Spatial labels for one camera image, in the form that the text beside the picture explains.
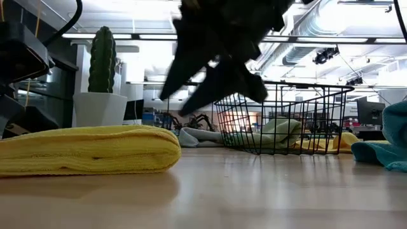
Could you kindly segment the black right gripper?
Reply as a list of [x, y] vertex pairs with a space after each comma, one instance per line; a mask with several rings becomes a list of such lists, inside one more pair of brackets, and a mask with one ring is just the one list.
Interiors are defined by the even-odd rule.
[[[181, 0], [181, 18], [173, 20], [177, 48], [160, 99], [168, 99], [216, 56], [231, 55], [246, 61], [260, 56], [260, 41], [285, 26], [284, 14], [296, 0]], [[268, 96], [261, 76], [244, 64], [221, 61], [206, 67], [206, 77], [179, 114], [235, 93], [262, 103]]]

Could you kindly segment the yellow microfiber towel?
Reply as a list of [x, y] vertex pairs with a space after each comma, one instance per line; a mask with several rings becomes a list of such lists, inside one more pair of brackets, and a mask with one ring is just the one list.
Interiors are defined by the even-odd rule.
[[298, 139], [290, 149], [303, 153], [334, 154], [334, 153], [357, 153], [368, 155], [374, 153], [375, 146], [390, 146], [388, 141], [362, 141], [354, 134], [344, 132], [341, 136], [331, 138], [311, 137], [310, 139]]
[[164, 128], [63, 128], [0, 140], [0, 176], [159, 173], [180, 157], [178, 138]]

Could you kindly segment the black wire basket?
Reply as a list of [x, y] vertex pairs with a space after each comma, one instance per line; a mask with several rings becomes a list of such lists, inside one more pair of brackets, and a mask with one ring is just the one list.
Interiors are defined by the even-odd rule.
[[295, 149], [268, 149], [234, 146], [233, 133], [261, 132], [271, 119], [283, 117], [302, 124], [299, 139], [341, 136], [345, 128], [347, 95], [352, 86], [319, 85], [307, 83], [266, 82], [268, 96], [262, 103], [235, 93], [215, 103], [219, 131], [227, 148], [239, 149], [256, 155], [337, 155], [303, 153]]

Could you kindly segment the light green microfiber towel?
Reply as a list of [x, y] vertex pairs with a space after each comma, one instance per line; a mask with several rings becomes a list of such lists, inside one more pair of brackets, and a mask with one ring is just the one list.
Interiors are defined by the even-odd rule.
[[253, 148], [290, 148], [300, 138], [301, 128], [300, 121], [277, 117], [264, 125], [261, 132], [233, 133], [230, 143], [234, 146]]

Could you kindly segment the turquoise microfiber towel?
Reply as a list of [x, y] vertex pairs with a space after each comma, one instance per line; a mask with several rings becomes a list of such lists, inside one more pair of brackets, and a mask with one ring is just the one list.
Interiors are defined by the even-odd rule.
[[407, 173], [407, 101], [383, 110], [384, 142], [359, 141], [351, 145], [357, 162], [383, 165], [387, 170]]

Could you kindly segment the grey microfiber towel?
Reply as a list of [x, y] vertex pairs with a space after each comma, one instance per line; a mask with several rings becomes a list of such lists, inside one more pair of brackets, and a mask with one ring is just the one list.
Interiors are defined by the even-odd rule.
[[224, 146], [220, 132], [189, 127], [183, 127], [180, 130], [178, 140], [183, 148], [219, 148]]

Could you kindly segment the dark shelving structure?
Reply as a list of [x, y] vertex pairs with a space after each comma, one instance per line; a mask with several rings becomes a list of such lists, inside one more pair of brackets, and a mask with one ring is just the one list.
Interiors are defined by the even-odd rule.
[[73, 95], [75, 77], [78, 67], [62, 55], [49, 52], [55, 66], [52, 71], [52, 82], [49, 89], [53, 96], [62, 102], [61, 127], [72, 127]]

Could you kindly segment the green cactus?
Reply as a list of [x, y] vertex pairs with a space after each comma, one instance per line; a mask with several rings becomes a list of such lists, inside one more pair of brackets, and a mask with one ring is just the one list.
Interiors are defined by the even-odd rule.
[[112, 93], [116, 66], [116, 42], [109, 27], [103, 26], [92, 40], [88, 92]]

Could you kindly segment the black computer monitor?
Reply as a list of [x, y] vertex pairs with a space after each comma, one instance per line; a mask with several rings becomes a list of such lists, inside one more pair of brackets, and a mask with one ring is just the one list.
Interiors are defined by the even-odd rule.
[[124, 120], [141, 120], [144, 111], [144, 99], [128, 101]]
[[357, 100], [357, 115], [361, 125], [382, 125], [382, 113], [385, 104], [369, 102], [363, 97]]

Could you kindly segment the silver ceiling air duct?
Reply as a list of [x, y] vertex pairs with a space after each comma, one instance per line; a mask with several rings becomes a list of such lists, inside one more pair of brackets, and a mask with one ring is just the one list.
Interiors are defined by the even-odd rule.
[[[294, 0], [294, 4], [283, 14], [285, 26], [279, 32], [270, 35], [288, 36], [336, 36], [343, 31], [342, 25], [330, 21], [331, 10], [337, 6], [339, 0], [311, 0], [302, 3]], [[263, 43], [263, 52], [257, 60], [247, 63], [250, 71], [265, 75], [273, 65], [286, 66], [293, 69], [295, 65], [315, 50], [311, 44], [294, 43]]]

